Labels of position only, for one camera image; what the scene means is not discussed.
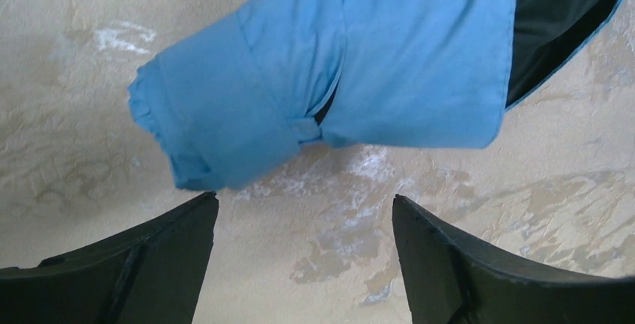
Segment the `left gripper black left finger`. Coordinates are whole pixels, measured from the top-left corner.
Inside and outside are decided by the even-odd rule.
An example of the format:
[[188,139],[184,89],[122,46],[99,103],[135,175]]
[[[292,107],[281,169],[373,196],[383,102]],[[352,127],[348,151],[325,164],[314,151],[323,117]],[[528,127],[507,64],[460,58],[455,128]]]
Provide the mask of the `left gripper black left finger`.
[[205,192],[36,267],[1,270],[3,323],[190,323],[219,211]]

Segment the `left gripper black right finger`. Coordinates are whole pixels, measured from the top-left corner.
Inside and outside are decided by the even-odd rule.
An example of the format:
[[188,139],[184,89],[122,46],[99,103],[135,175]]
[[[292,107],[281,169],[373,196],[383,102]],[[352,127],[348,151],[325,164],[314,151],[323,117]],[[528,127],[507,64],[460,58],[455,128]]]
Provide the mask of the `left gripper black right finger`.
[[397,195],[392,226],[414,323],[632,323],[634,279],[528,260]]

